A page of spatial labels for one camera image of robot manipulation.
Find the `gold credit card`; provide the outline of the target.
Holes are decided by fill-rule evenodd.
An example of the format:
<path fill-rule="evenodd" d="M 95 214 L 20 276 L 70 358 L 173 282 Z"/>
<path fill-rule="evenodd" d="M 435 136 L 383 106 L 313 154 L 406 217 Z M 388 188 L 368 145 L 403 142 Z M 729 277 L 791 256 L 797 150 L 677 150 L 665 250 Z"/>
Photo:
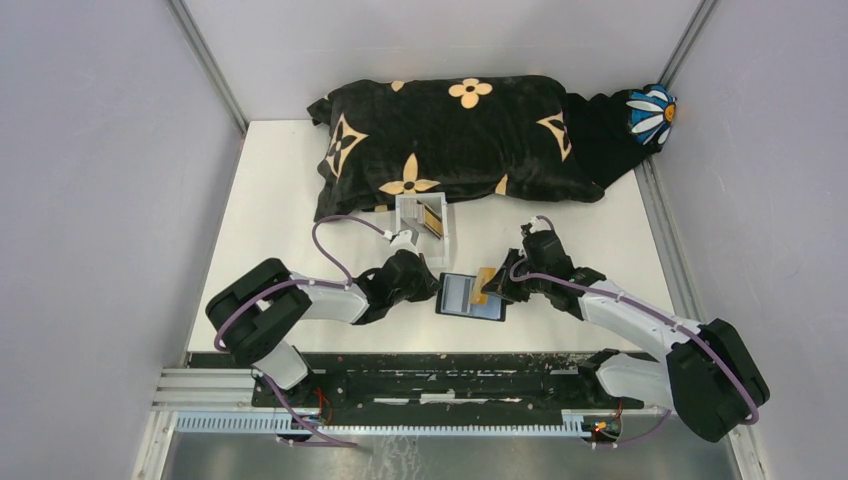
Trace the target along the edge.
<path fill-rule="evenodd" d="M 484 287 L 494 279 L 497 273 L 495 267 L 480 267 L 475 276 L 471 296 L 471 305 L 485 305 L 488 301 L 488 295 L 483 291 Z"/>

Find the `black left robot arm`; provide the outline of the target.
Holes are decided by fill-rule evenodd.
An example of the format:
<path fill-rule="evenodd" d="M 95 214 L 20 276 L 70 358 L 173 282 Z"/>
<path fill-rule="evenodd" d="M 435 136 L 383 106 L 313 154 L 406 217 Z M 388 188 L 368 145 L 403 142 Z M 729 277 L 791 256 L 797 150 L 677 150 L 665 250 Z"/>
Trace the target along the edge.
<path fill-rule="evenodd" d="M 408 250 L 349 285 L 306 277 L 268 258 L 215 295 L 205 315 L 216 330 L 216 350 L 230 354 L 239 367 L 261 371 L 280 398 L 299 407 L 312 399 L 315 382 L 304 357 L 285 340 L 298 322 L 367 325 L 402 302 L 426 301 L 439 290 L 423 257 Z"/>

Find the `black leather card holder wallet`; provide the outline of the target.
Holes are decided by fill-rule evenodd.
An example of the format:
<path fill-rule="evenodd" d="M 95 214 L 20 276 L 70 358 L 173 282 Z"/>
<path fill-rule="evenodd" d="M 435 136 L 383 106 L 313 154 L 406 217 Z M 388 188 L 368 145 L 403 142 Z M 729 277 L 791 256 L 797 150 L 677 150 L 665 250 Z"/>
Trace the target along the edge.
<path fill-rule="evenodd" d="M 476 278 L 471 275 L 442 273 L 436 296 L 437 315 L 465 319 L 505 322 L 507 305 L 500 297 L 483 294 L 475 289 Z"/>

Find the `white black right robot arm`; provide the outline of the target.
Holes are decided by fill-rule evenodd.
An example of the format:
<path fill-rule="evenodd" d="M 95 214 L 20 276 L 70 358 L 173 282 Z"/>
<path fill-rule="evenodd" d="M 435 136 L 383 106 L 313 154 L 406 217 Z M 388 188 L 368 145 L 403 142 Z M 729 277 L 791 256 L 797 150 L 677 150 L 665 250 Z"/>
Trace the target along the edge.
<path fill-rule="evenodd" d="M 482 288 L 508 303 L 534 294 L 580 321 L 604 328 L 644 352 L 604 349 L 579 368 L 580 400 L 602 408 L 629 398 L 674 413 L 698 437 L 716 443 L 753 425 L 769 387 L 736 328 L 678 317 L 625 292 L 605 274 L 576 266 L 552 230 L 527 229 Z"/>

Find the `white plastic card tray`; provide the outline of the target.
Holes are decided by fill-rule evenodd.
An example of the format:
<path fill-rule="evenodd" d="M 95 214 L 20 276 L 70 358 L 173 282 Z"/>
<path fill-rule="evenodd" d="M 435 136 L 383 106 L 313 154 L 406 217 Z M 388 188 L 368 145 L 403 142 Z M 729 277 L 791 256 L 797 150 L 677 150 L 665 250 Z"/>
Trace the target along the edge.
<path fill-rule="evenodd" d="M 451 230 L 444 193 L 401 194 L 395 198 L 395 232 L 407 232 L 411 245 L 435 270 L 452 266 Z"/>

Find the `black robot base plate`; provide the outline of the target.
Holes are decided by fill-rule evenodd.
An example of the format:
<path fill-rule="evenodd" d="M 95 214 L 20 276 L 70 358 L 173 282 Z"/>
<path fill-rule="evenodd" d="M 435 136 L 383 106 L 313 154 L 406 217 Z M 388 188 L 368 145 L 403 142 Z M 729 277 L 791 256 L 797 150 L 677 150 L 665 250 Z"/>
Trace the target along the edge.
<path fill-rule="evenodd" d="M 565 353 L 308 353 L 311 371 L 285 392 L 341 426 L 553 426 L 564 410 L 640 409 L 583 376 Z"/>

